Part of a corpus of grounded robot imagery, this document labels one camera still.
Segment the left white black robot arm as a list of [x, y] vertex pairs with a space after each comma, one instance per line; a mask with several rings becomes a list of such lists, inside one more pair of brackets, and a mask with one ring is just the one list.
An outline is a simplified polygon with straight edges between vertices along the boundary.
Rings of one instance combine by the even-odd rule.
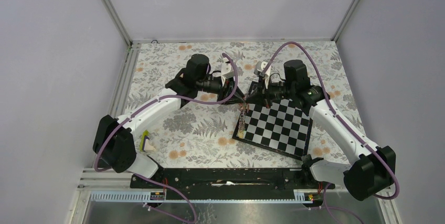
[[135, 149], [134, 140], [153, 124], [168, 114], [183, 108], [189, 102], [198, 103], [199, 92], [214, 93], [218, 100], [214, 103], [243, 103], [238, 89], [238, 71], [233, 60], [223, 53], [220, 76], [210, 74], [211, 65], [207, 56], [194, 54], [165, 88], [129, 113], [116, 118], [106, 115], [98, 126], [93, 143], [96, 154], [93, 168], [96, 172], [108, 169], [116, 173], [131, 172], [143, 176], [143, 181], [151, 188], [158, 187], [163, 180], [159, 164], [152, 158]]

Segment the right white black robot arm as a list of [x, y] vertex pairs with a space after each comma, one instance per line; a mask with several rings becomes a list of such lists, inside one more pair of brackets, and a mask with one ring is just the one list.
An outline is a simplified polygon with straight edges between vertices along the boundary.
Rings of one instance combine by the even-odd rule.
[[254, 73], [259, 78], [258, 84], [246, 101], [270, 108], [273, 102], [290, 100], [327, 132], [348, 160], [347, 164], [341, 164], [323, 158], [305, 159], [301, 174], [305, 187], [314, 188], [320, 182], [336, 184], [362, 201], [395, 184], [394, 150], [389, 146], [379, 147], [344, 119], [322, 87], [311, 84], [301, 60], [285, 62], [285, 79], [279, 82], [271, 82], [267, 65], [266, 62], [257, 63]]

